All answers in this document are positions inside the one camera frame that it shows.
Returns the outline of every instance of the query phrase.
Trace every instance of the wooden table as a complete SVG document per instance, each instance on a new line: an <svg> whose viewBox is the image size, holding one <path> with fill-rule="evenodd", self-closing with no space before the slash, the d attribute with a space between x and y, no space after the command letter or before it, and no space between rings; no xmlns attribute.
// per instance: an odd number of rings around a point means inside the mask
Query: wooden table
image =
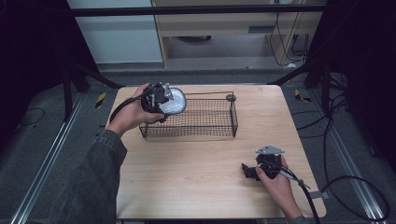
<svg viewBox="0 0 396 224"><path fill-rule="evenodd" d="M311 191L318 190L282 90L278 86L180 86L185 93L233 91L236 137L206 136L153 141L138 128L122 141L128 148L120 171L118 218L261 218L283 217L260 181L247 179L241 163L256 165L256 149L270 145L285 150L289 168ZM119 90L113 109L135 88ZM303 191L291 182L306 217L311 208ZM314 199L318 215L326 209Z"/></svg>

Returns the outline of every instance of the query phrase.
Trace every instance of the white wall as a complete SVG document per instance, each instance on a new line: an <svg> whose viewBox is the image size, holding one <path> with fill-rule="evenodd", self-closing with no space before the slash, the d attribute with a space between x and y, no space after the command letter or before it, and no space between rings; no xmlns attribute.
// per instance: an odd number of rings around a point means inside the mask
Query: white wall
<svg viewBox="0 0 396 224"><path fill-rule="evenodd" d="M149 0L68 0L71 8L151 7ZM96 63L161 63L153 16L76 18Z"/></svg>

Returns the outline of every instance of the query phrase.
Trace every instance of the floor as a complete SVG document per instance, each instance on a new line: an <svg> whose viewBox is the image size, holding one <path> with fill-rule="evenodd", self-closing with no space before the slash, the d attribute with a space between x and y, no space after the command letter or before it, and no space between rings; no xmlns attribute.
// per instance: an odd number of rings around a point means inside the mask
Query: floor
<svg viewBox="0 0 396 224"><path fill-rule="evenodd" d="M297 39L294 50L289 52L293 59L300 60L297 56L301 46L304 45L302 38ZM284 62L279 65L271 51L268 42L263 35L236 35L236 36L212 36L205 40L200 36L175 37L172 40L172 48L169 53L169 62L166 67L144 68L139 67L133 71L113 73L103 72L109 79L127 85L140 85L146 82L167 81L174 84L265 84L285 76L302 62ZM301 74L282 85L290 113L297 128L304 127L307 123L320 119L323 115L320 107L320 86L306 90L303 82L305 74ZM342 75L335 75L343 80ZM83 153L80 146L89 144L106 124L109 110L112 106L117 90L110 90L103 84L90 79L92 87L88 94L74 92L73 99L77 101L82 97L79 113L65 139L63 146L57 155L57 160L51 165L47 180L41 186L40 193L35 198L33 207L27 209L27 223L40 222L48 213L51 197L64 184L64 174L78 163L78 155ZM295 91L299 90L302 98L295 97ZM94 108L97 97L103 91L106 92L105 102L101 108ZM331 97L336 98L341 92L332 90ZM27 111L26 117L10 147L16 148L1 166L0 170L0 223L8 223L9 218L20 206L26 192L35 180L35 175L40 169L42 161L49 153L49 148L60 129L62 129L64 109L60 106L63 101L62 87L55 87L42 92L32 101L33 109ZM394 189L396 188L396 175L389 169L387 163L380 158L373 158L367 150L365 141L358 125L347 111L347 105L341 105L334 110L333 126L324 142L324 131L327 120L323 119L310 126L299 130L305 153L311 164L314 176L319 186L326 183L325 174L330 179L339 175L361 175L375 183L390 203L390 207L396 205ZM328 163L323 166L323 159ZM364 200L374 197L379 203L380 210L386 212L384 204L377 194L361 196L357 191L365 191L361 183L345 181L333 186L333 191L345 200L346 204L358 209L363 218L356 217L338 203L333 195L326 199L328 214L322 219L322 223L371 223L364 220L367 217L367 207ZM389 219L378 223L396 223L395 212L391 211ZM210 220L200 223L217 224L242 224L242 223L285 223L284 219L258 219L258 220ZM144 221L123 220L123 223L145 223ZM148 224L175 223L175 221L146 221Z"/></svg>

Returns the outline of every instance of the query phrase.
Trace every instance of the wire mesh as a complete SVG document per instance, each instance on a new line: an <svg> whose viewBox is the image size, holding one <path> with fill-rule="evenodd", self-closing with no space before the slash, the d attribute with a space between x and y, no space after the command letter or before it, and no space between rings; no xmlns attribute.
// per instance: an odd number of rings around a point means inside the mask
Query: wire mesh
<svg viewBox="0 0 396 224"><path fill-rule="evenodd" d="M143 137L177 137L184 135L236 136L235 97L232 91L188 93L183 113L171 115L166 122L143 123Z"/></svg>

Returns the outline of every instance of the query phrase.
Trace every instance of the person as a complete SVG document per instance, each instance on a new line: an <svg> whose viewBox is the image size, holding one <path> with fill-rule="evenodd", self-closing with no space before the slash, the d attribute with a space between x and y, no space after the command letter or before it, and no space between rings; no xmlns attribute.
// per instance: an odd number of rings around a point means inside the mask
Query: person
<svg viewBox="0 0 396 224"><path fill-rule="evenodd" d="M148 86L148 83L140 86L132 97ZM94 140L83 162L71 172L50 209L48 223L116 223L120 167L127 153L121 137L142 122L162 118L163 114L145 112L138 100L125 106ZM286 219L293 224L304 223L289 180L283 175L270 179L261 168L257 168L257 174Z"/></svg>

